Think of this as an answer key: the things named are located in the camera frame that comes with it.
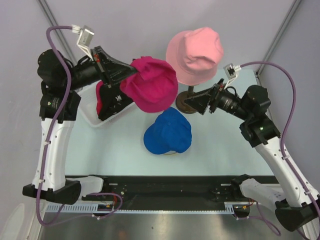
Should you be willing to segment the magenta hat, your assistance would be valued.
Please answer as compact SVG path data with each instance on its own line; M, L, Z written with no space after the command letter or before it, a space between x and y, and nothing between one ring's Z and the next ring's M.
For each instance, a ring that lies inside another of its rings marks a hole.
M142 56L130 64L137 73L120 83L120 90L143 112L168 109L178 94L176 71L165 60Z

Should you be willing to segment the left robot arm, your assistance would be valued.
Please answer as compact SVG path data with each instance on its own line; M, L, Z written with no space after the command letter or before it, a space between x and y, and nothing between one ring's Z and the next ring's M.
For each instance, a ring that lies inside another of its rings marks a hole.
M76 91L99 81L107 88L117 86L137 69L111 57L100 46L91 49L76 65L53 49L41 53L37 63L37 74L42 79L41 147L35 176L22 188L22 194L64 205L73 205L91 193L100 200L107 199L111 188L103 178L65 176L69 139L81 102Z

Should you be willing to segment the light pink bucket hat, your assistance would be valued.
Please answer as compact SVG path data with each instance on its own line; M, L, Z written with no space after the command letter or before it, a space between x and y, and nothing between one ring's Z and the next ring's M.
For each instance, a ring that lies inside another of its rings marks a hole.
M182 31L168 43L166 61L179 83L196 86L211 80L224 56L219 34L210 27Z

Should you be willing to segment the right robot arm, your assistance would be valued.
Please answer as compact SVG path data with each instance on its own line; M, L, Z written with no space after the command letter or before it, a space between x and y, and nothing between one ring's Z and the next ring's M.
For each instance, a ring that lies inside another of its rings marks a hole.
M206 110L214 113L221 109L241 120L242 136L262 156L282 188L276 191L259 183L253 177L243 174L235 178L230 188L231 196L242 201L244 198L256 200L276 215L280 224L288 231L298 230L317 216L320 194L312 186L308 191L299 181L297 170L292 170L293 160L281 146L281 133L266 111L271 105L266 88L251 85L243 97L231 93L221 79L211 88L194 93L184 100L185 104L201 115Z

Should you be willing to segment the blue baseball cap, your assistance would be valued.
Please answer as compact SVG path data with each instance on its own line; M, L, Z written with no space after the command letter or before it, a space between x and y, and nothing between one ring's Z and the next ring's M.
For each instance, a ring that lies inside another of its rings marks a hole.
M143 143L155 155L184 153L192 144L191 124L177 109L169 107L145 131Z

